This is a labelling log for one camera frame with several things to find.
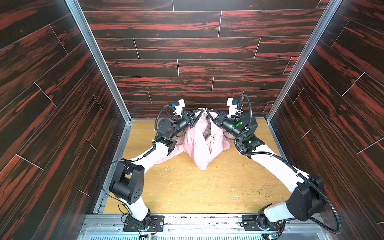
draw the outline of side wall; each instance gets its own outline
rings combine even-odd
[[[134,118],[227,110],[250,96],[265,117],[329,0],[79,0]]]
[[[0,239],[75,239],[125,122],[64,0],[0,28]]]
[[[338,239],[384,238],[383,9],[344,0],[271,121],[286,156],[324,178]]]

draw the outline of black cable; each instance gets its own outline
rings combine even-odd
[[[119,162],[119,161],[125,161],[125,162],[128,162],[128,160],[122,160],[122,159],[113,161],[113,162],[111,162],[110,164],[104,166],[104,167],[101,169],[101,172],[102,172],[107,166],[111,165],[112,163]],[[115,199],[115,200],[117,200],[117,201],[122,202],[123,204],[125,204],[125,202],[123,202],[123,201],[121,201],[120,199],[117,199],[117,198],[115,198],[115,197],[112,197],[111,195],[109,195],[109,194],[104,190],[103,185],[101,184],[101,178],[100,178],[100,177],[99,177],[99,183],[100,183],[101,189],[103,190],[103,192],[104,192],[106,195],[108,195],[108,196],[110,196],[111,198],[113,198],[113,199]]]
[[[169,105],[165,105],[164,107],[161,108],[160,112],[157,114],[157,117],[156,117],[156,120],[155,120],[155,131],[156,132],[157,132],[157,125],[158,125],[158,121],[159,121],[160,115],[164,111],[165,108],[172,108],[172,107],[169,106]]]
[[[334,233],[334,234],[339,234],[341,233],[342,231],[342,223],[341,223],[341,218],[339,216],[339,213],[337,212],[335,206],[333,205],[333,203],[331,202],[331,200],[328,198],[328,196],[325,194],[325,192],[323,192],[318,186],[316,186],[316,184],[314,184],[313,182],[309,181],[308,178],[304,177],[301,173],[298,173],[297,176],[301,177],[301,179],[303,179],[308,185],[310,185],[314,190],[316,190],[316,192],[328,203],[328,205],[331,207],[331,210],[332,210],[332,213],[333,213],[333,217],[335,218],[336,220],[336,229],[332,229],[330,228],[329,226],[325,225],[324,223],[320,222],[319,220],[317,220],[316,218],[314,217],[310,217],[310,220],[312,220],[313,222],[317,223],[319,226],[321,226],[322,228],[326,229],[327,231],[331,232],[331,233]]]
[[[121,209],[120,209],[120,205],[123,205],[126,209],[127,209],[127,213],[124,213]],[[119,208],[119,211],[122,213],[122,216],[121,216],[121,218],[120,218],[120,221],[122,222],[122,223],[125,223],[123,220],[122,220],[122,217],[124,217],[124,216],[132,216],[132,213],[128,210],[128,208],[125,206],[125,204],[119,204],[118,205],[118,208]]]
[[[276,154],[272,154],[271,152],[252,152],[252,153],[241,153],[245,156],[251,156],[251,155],[256,155],[256,154],[266,154],[266,155],[270,155],[272,157],[275,157],[277,159],[279,159],[280,161],[282,161],[285,165],[287,165],[294,173],[297,173],[297,169],[295,167],[293,167],[287,160],[283,159],[282,157],[276,155]],[[305,176],[303,176],[301,173],[298,173],[297,176],[299,176],[301,179],[303,179],[308,185],[310,185],[325,201],[326,203],[328,203],[328,205],[330,206],[331,210],[332,210],[332,213],[333,213],[333,217],[336,221],[336,229],[332,229],[330,228],[329,226],[325,225],[324,223],[320,222],[319,220],[313,218],[313,217],[310,217],[309,219],[312,220],[313,222],[315,222],[316,224],[318,224],[319,226],[321,226],[322,228],[324,228],[325,230],[331,232],[331,233],[334,233],[334,234],[339,234],[341,233],[342,231],[342,223],[341,223],[341,218],[339,216],[339,213],[337,212],[335,206],[333,205],[333,203],[331,202],[331,200],[328,198],[328,196],[318,187],[316,186],[316,184],[314,184],[313,182],[311,182],[308,178],[306,178]]]
[[[247,104],[248,104],[248,107],[249,107],[249,126],[251,124],[251,119],[252,119],[252,106],[251,106],[251,103],[250,103],[250,100],[249,100],[249,97],[247,95],[243,95],[241,101],[240,101],[240,104],[243,103],[243,98],[245,98],[247,100]],[[270,155],[272,157],[275,157],[277,159],[279,159],[280,161],[282,161],[285,165],[287,165],[294,173],[297,173],[297,169],[292,166],[292,164],[290,164],[287,160],[283,159],[282,157],[276,155],[276,154],[272,154],[271,152],[263,152],[263,151],[258,151],[258,152],[251,152],[251,153],[245,153],[243,152],[242,149],[240,149],[240,147],[237,145],[237,142],[239,141],[240,137],[242,136],[242,134],[245,132],[245,130],[243,130],[242,132],[240,132],[236,137],[235,137],[235,147],[236,149],[243,155],[245,156],[251,156],[251,155],[257,155],[257,154],[266,154],[266,155]],[[318,194],[319,196],[321,196],[325,201],[326,203],[328,203],[328,205],[331,207],[331,210],[332,210],[332,213],[333,213],[333,217],[335,219],[335,222],[336,222],[336,229],[332,229],[330,228],[329,226],[325,225],[324,223],[320,222],[319,220],[315,219],[314,217],[310,217],[309,219],[312,220],[314,223],[318,224],[319,226],[321,226],[322,228],[324,228],[325,230],[331,232],[331,233],[334,233],[334,234],[340,234],[341,231],[342,231],[342,223],[341,223],[341,218],[340,218],[340,215],[339,213],[337,212],[335,206],[333,205],[333,203],[331,202],[331,200],[328,198],[328,196],[318,187],[316,186],[316,184],[314,184],[313,182],[311,182],[308,178],[306,178],[305,176],[303,176],[301,173],[298,173],[297,176],[299,176],[300,178],[302,178],[304,180],[304,182],[306,182],[308,185],[310,185]]]
[[[178,120],[178,118],[179,118],[178,115],[176,115],[176,118],[172,117],[172,116],[169,114],[169,112],[168,112],[168,108],[166,108],[166,113],[167,113],[168,117],[169,117],[170,119],[172,119],[173,121],[176,121],[176,120]]]

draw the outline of crumpled fabric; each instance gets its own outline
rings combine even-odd
[[[203,109],[204,112],[195,127],[187,128],[185,135],[176,139],[177,143],[174,150],[156,164],[163,163],[182,152],[186,152],[198,168],[203,171],[215,157],[231,146],[231,142],[224,135],[224,129],[216,126],[212,119],[206,118],[207,109]],[[217,113],[211,113],[211,115],[215,118]]]

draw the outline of aluminum frame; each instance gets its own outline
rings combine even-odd
[[[190,234],[224,234],[241,235],[255,233],[269,233],[268,231],[246,232],[240,226],[242,215],[253,214],[153,214],[163,215],[164,229],[159,232],[159,236],[178,236]],[[79,239],[86,239],[90,235],[115,235],[120,236],[133,235],[137,233],[123,232],[124,223],[121,221],[122,214],[97,214],[87,215],[80,230]],[[320,214],[314,214],[314,218],[323,221]],[[286,233],[317,233],[320,235],[327,232],[316,223],[308,220],[301,222],[299,220],[287,221],[285,226]]]
[[[123,130],[123,132],[121,134],[119,145],[118,145],[118,147],[116,149],[115,155],[114,155],[114,157],[113,157],[111,162],[119,160],[119,159],[122,158],[122,155],[124,153],[124,149],[125,149],[125,147],[127,145],[129,134],[131,133],[133,122],[134,122],[134,119],[132,119],[130,123],[128,123],[128,124],[126,123],[125,124],[124,130]],[[106,192],[109,192],[109,183],[112,180],[112,176],[113,176],[113,173],[115,172],[116,166],[117,166],[117,162],[111,164],[110,167],[109,167],[107,176],[106,176],[105,181],[103,183],[103,188],[104,188],[104,190]],[[101,203],[102,203],[103,199],[106,198],[106,197],[107,197],[107,195],[105,194],[105,192],[103,190],[101,190],[101,192],[99,194],[99,197],[97,199],[96,205],[95,205],[95,207],[93,209],[93,214],[98,214],[99,213],[99,210],[102,207]]]
[[[125,122],[129,124],[132,118],[128,112],[127,106],[125,106],[124,104],[124,100],[122,99],[118,87],[116,86],[116,83],[113,80],[112,74],[109,71],[107,63],[105,62],[104,57],[101,54],[100,48],[97,45],[96,39],[93,36],[91,28],[88,25],[88,22],[79,5],[79,2],[77,0],[65,0],[65,2],[68,5],[68,8],[70,9],[70,12],[72,13],[72,16],[77,26],[79,27],[80,32],[83,35],[84,40],[87,43],[93,57],[95,58],[96,64],[98,65],[101,74],[103,75],[105,82],[107,83],[108,88],[111,91],[112,96],[115,99]]]
[[[276,113],[277,109],[283,102],[285,96],[287,95],[289,89],[293,85],[295,79],[299,75],[301,69],[303,68],[305,62],[307,61],[308,57],[312,53],[312,50],[316,46],[317,42],[319,41],[321,35],[325,31],[325,28],[328,26],[329,22],[331,21],[333,15],[336,13],[337,8],[340,6],[342,0],[331,0],[327,7],[325,8],[323,14],[321,15],[317,25],[315,26],[310,38],[308,39],[307,44],[304,46],[303,51],[300,53],[300,56],[294,65],[291,73],[288,75],[287,80],[285,81],[284,86],[282,87],[279,95],[277,96],[275,103],[272,105],[271,110],[269,111],[266,120],[267,122],[270,122]]]

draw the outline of light wood tabletop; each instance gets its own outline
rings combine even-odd
[[[265,120],[257,120],[256,136],[276,154],[279,150]],[[154,121],[133,123],[123,157],[130,159],[149,149],[155,136]],[[184,153],[153,166],[145,175],[142,198],[152,213],[256,213],[270,203],[289,198],[290,191],[273,174],[239,155],[233,142],[200,171]],[[109,198],[104,213],[120,213]]]

